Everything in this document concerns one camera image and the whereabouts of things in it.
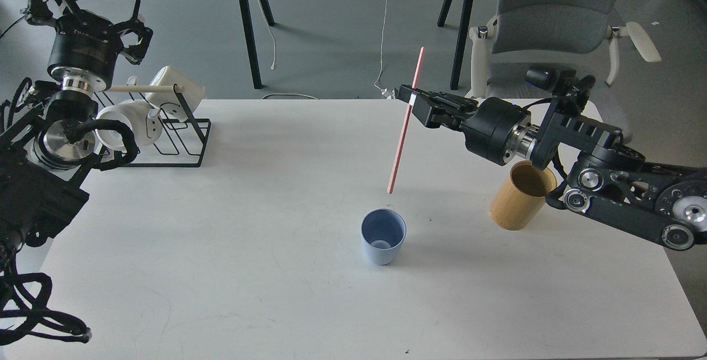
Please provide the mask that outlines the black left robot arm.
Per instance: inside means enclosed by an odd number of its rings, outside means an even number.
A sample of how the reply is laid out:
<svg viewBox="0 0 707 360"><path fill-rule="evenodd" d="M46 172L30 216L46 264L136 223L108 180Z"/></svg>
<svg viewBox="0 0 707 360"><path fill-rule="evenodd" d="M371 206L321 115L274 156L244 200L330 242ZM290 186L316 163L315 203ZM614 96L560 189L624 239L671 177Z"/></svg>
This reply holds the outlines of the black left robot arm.
<svg viewBox="0 0 707 360"><path fill-rule="evenodd" d="M1 228L2 318L19 322L2 330L2 345L23 337L87 343L83 320L51 310L51 278L18 272L16 255L40 247L72 222L88 201L81 184L91 170L113 170L138 155L126 123L98 118L92 96L113 83L119 56L139 65L152 30L136 0L129 19L112 23L76 0L28 0L26 22L55 30L46 70L49 81L24 78L2 103Z"/></svg>

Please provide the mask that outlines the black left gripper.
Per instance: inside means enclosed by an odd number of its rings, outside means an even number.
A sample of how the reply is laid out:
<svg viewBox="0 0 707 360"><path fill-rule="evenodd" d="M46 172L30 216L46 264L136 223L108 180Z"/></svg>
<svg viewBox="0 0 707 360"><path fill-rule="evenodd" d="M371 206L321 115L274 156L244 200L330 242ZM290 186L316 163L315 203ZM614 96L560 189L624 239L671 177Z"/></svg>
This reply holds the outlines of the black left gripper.
<svg viewBox="0 0 707 360"><path fill-rule="evenodd" d="M101 16L88 19L83 25L83 11L75 0L54 0L61 16L55 18L48 5L49 0L28 0L24 10L26 23L30 25L56 25L55 42L51 49L46 71L58 79L61 68L88 71L101 79L112 79L117 56L121 54L129 63L139 65L149 49L152 32L146 27L139 10L141 0L135 0L132 16L113 25ZM134 45L123 45L124 35L134 34L138 40Z"/></svg>

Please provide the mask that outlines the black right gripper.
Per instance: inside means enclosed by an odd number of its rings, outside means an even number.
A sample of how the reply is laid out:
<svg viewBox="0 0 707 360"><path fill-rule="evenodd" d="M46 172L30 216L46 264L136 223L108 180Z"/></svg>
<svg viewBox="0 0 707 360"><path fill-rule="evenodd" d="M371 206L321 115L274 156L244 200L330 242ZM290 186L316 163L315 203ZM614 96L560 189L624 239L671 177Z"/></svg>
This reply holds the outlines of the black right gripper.
<svg viewBox="0 0 707 360"><path fill-rule="evenodd" d="M397 98L405 103L413 94L412 114L425 128L461 130L467 151L500 166L515 156L510 144L515 127L531 121L530 111L497 97L479 104L451 93L414 90L409 85L397 88Z"/></svg>

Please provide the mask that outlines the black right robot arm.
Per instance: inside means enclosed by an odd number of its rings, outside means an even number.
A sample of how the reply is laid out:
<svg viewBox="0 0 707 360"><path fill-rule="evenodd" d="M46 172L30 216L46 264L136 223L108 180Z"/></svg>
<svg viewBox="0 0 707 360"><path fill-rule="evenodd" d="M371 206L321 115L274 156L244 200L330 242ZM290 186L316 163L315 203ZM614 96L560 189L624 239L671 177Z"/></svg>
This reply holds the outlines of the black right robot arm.
<svg viewBox="0 0 707 360"><path fill-rule="evenodd" d="M500 166L513 157L539 169L553 164L563 181L545 196L568 209L672 250L706 242L704 168L649 163L625 145L621 129L583 116L595 79L573 69L533 66L525 80L550 92L541 124L528 107L496 97L482 102L401 85L399 100L426 128L462 132L467 151Z"/></svg>

